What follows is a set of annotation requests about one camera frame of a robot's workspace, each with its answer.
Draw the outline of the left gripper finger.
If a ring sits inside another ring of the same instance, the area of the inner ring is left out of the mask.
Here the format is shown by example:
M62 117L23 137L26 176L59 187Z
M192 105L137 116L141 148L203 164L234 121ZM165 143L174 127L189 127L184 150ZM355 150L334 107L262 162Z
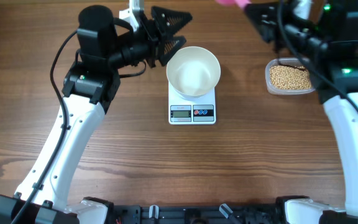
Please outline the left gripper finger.
M151 7L153 42L171 41L175 34L184 28L192 19L189 12L174 11L158 6Z
M185 43L186 39L184 36L173 37L170 40L162 42L158 47L158 60L161 66L166 66L166 64L184 46Z

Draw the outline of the pink measuring scoop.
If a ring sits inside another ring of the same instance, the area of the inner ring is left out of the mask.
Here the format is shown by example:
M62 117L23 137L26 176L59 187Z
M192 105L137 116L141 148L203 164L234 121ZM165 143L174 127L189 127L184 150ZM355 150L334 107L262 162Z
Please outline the pink measuring scoop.
M246 6L251 4L251 0L215 0L222 6L237 6L240 9L245 9Z

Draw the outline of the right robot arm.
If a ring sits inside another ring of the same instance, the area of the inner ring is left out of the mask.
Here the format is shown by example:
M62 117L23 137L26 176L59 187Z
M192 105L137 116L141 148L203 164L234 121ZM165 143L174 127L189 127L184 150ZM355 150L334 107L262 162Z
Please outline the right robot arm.
M358 1L328 1L318 22L299 1L252 3L246 16L275 50L287 48L311 75L339 149L346 201L336 208L308 198L283 200L286 223L358 223Z

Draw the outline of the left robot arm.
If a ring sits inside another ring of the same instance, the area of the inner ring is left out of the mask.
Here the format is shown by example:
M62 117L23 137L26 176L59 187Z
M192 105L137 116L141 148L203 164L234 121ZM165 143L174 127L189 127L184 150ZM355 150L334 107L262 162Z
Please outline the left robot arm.
M166 65L185 44L178 35L188 12L162 7L144 14L137 1L115 17L105 6L84 8L73 36L75 60L57 90L60 109L31 171L12 197L0 195L0 223L117 223L114 204L86 197L67 203L85 147L101 124L121 83L119 69L143 63Z

